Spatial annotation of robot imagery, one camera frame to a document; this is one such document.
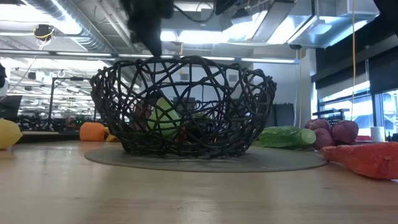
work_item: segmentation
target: wooden table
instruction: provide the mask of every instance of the wooden table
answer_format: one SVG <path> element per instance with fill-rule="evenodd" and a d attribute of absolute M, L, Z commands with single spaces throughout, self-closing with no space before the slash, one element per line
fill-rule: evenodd
<path fill-rule="evenodd" d="M 217 174 L 107 166 L 83 157 L 115 144 L 14 146 L 16 159 L 0 159 L 0 223 L 398 222 L 398 183 L 338 164 Z"/>

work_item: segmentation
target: cucumber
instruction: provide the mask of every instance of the cucumber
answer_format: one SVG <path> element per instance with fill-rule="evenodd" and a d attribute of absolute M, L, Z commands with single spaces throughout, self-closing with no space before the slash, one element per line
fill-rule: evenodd
<path fill-rule="evenodd" d="M 291 126 L 265 128 L 260 134 L 263 147 L 302 147 L 313 144 L 316 140 L 317 136 L 313 131 Z"/>

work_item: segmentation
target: black woven basket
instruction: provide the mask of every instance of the black woven basket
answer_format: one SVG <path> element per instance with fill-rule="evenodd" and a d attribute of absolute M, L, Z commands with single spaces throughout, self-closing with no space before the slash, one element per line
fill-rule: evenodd
<path fill-rule="evenodd" d="M 184 82 L 176 78 L 183 67 L 189 70 Z M 195 78 L 197 67 L 207 76 Z M 131 70 L 132 83 L 122 82 L 122 71 Z M 227 78 L 232 70 L 238 74 L 233 84 Z M 142 91 L 133 91 L 139 80 Z M 99 70 L 90 83 L 98 112 L 123 148 L 158 156 L 241 156 L 264 129 L 276 91 L 262 70 L 199 56 L 120 61 Z M 174 96 L 165 95 L 166 89 Z M 192 101 L 199 90 L 202 100 Z M 216 100 L 204 102 L 203 92 L 210 90 Z"/>

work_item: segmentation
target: gray round mat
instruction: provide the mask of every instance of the gray round mat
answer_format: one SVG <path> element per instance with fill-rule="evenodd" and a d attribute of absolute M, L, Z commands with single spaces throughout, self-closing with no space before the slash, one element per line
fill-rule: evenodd
<path fill-rule="evenodd" d="M 126 154 L 122 147 L 98 149 L 87 152 L 85 157 L 116 166 L 188 172 L 271 172 L 309 169 L 327 164 L 316 154 L 256 146 L 251 146 L 244 156 L 217 159 L 132 156 Z"/>

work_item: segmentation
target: computer monitor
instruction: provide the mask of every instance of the computer monitor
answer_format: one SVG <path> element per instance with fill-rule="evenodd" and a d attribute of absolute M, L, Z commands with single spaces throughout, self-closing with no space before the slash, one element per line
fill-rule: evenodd
<path fill-rule="evenodd" d="M 18 116 L 22 96 L 0 97 L 0 118 L 15 120 Z"/>

